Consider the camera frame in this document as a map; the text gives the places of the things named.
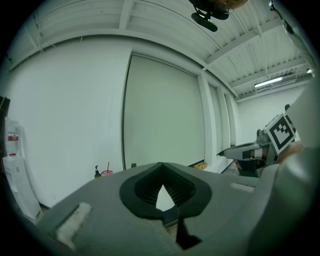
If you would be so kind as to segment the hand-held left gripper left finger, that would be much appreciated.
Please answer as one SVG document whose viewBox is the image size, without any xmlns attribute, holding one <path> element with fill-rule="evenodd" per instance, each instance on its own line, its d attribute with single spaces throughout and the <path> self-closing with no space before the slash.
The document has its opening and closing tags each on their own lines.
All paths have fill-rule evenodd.
<svg viewBox="0 0 320 256">
<path fill-rule="evenodd" d="M 180 246 L 161 220 L 137 217 L 123 204 L 122 184 L 159 164 L 93 179 L 49 209 L 38 223 L 58 256 L 176 256 Z"/>
</svg>

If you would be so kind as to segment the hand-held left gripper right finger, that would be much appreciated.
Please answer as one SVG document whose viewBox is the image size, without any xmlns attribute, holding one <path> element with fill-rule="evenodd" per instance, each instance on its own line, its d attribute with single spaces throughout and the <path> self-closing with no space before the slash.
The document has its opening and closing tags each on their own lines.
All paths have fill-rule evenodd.
<svg viewBox="0 0 320 256">
<path fill-rule="evenodd" d="M 162 164 L 162 183 L 175 206 L 175 240 L 164 256 L 246 256 L 252 228 L 243 220 L 258 178 Z"/>
</svg>

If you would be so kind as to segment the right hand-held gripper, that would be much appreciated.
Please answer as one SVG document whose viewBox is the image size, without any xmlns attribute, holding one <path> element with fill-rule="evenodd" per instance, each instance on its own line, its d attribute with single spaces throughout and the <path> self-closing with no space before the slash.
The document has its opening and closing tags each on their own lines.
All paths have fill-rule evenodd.
<svg viewBox="0 0 320 256">
<path fill-rule="evenodd" d="M 232 146 L 217 155 L 242 160 L 243 175 L 261 175 L 264 168 L 274 165 L 280 153 L 295 140 L 295 130 L 289 118 L 280 113 L 264 128 L 256 131 L 256 141 Z"/>
</svg>

